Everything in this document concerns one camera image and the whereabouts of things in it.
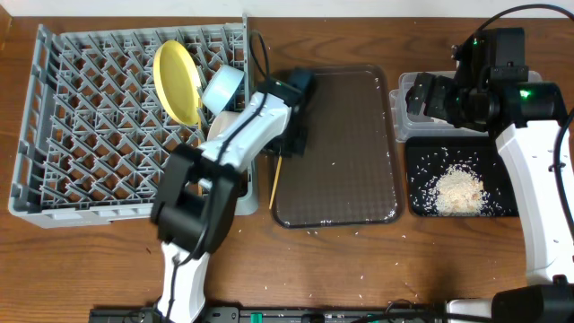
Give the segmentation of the light blue bowl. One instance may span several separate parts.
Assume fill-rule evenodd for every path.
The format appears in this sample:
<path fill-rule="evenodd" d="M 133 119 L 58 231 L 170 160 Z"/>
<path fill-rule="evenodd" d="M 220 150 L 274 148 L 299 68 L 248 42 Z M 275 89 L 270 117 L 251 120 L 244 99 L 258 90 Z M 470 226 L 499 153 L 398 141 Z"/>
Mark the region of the light blue bowl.
<path fill-rule="evenodd" d="M 222 65 L 203 91 L 202 103 L 215 116 L 225 110 L 243 81 L 245 72 Z"/>

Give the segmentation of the yellow round plate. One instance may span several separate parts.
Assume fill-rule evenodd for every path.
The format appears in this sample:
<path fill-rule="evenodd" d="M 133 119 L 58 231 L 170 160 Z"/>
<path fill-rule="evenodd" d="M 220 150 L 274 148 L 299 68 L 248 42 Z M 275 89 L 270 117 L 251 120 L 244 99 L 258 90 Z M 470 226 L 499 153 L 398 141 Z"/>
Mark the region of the yellow round plate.
<path fill-rule="evenodd" d="M 163 43 L 154 55 L 152 74 L 157 96 L 168 115 L 181 125 L 199 125 L 201 81 L 187 49 L 176 40 Z"/>

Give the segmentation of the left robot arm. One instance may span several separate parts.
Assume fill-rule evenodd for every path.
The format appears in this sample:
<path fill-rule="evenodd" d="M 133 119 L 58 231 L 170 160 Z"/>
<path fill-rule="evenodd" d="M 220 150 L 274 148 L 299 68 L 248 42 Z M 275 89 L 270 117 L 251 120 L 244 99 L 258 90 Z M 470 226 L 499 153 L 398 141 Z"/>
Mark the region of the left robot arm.
<path fill-rule="evenodd" d="M 171 153 L 151 213 L 165 259 L 156 305 L 161 322 L 193 322 L 201 314 L 208 262 L 230 231 L 242 174 L 261 152 L 304 153 L 301 119 L 314 88 L 309 73 L 294 72 L 287 82 L 271 78 L 225 131 Z"/>

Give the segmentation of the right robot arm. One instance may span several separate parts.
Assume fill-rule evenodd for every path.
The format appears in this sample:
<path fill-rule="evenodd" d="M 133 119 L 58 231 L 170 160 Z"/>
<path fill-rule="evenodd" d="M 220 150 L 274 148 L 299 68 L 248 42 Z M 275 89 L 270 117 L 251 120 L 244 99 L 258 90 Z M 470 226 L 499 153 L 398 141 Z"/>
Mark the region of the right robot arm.
<path fill-rule="evenodd" d="M 521 28 L 480 28 L 454 46 L 453 77 L 417 74 L 406 110 L 494 139 L 517 202 L 526 246 L 522 288 L 492 298 L 494 322 L 573 320 L 573 115 L 556 83 L 532 82 Z"/>

